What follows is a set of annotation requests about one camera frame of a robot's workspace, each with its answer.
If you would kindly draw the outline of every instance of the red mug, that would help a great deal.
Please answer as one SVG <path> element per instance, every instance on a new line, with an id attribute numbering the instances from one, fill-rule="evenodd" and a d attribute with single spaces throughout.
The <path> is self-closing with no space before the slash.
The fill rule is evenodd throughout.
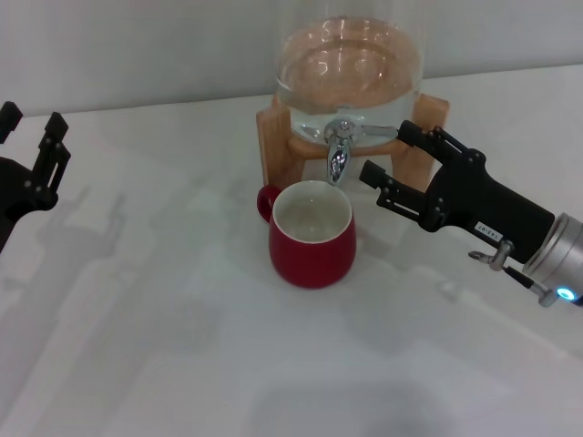
<path id="1" fill-rule="evenodd" d="M 270 224 L 270 255 L 290 283 L 319 289 L 340 280 L 354 262 L 356 225 L 346 195 L 327 182 L 308 180 L 257 195 L 257 210 Z"/>

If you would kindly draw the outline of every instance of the wooden dispenser stand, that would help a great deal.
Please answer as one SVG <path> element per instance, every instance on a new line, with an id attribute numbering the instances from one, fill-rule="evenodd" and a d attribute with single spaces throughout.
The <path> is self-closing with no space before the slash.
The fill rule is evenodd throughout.
<path id="1" fill-rule="evenodd" d="M 425 94 L 419 96 L 411 121 L 424 131 L 444 127 L 449 103 Z M 327 159 L 328 147 L 302 139 L 292 132 L 290 109 L 275 97 L 271 107 L 257 113 L 257 132 L 261 150 L 263 183 L 285 189 L 302 180 L 308 159 Z M 389 155 L 393 161 L 392 176 L 399 182 L 425 192 L 434 164 L 433 157 L 417 147 L 399 140 L 380 146 L 354 147 L 353 158 Z"/>

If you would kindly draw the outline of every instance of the metal spigot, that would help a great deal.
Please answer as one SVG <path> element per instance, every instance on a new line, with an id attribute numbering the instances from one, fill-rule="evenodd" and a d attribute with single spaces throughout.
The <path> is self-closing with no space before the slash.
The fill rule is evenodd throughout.
<path id="1" fill-rule="evenodd" d="M 326 173 L 331 185 L 337 186 L 343 179 L 354 146 L 355 130 L 356 125 L 352 121 L 342 118 L 331 121 L 324 129 L 324 139 L 330 148 Z"/>
<path id="2" fill-rule="evenodd" d="M 347 118 L 336 118 L 324 128 L 324 139 L 330 148 L 327 162 L 328 182 L 339 185 L 350 163 L 351 149 L 362 136 L 386 137 L 394 140 L 399 135 L 396 127 L 355 125 Z"/>

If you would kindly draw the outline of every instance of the white tabletop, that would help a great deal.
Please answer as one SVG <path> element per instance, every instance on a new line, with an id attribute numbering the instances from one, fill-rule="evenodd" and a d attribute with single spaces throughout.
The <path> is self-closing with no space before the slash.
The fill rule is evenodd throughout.
<path id="1" fill-rule="evenodd" d="M 583 217 L 583 66 L 428 80 L 500 182 Z M 49 213 L 0 257 L 0 437 L 580 436 L 583 309 L 346 187 L 353 269 L 273 271 L 255 208 L 268 97 L 66 116 Z M 2 153 L 32 165 L 46 117 Z M 323 164 L 310 176 L 323 176 Z"/>

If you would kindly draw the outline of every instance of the label sticker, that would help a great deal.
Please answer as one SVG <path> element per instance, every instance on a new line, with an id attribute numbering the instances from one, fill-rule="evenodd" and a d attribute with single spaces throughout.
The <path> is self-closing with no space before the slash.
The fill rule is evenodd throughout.
<path id="1" fill-rule="evenodd" d="M 486 226 L 484 223 L 481 223 L 479 221 L 477 222 L 477 225 L 476 225 L 475 229 L 479 233 L 484 234 L 487 237 L 491 238 L 496 243 L 499 243 L 502 240 L 502 237 L 504 237 L 501 233 L 496 232 L 495 230 L 493 230 L 489 226 Z"/>

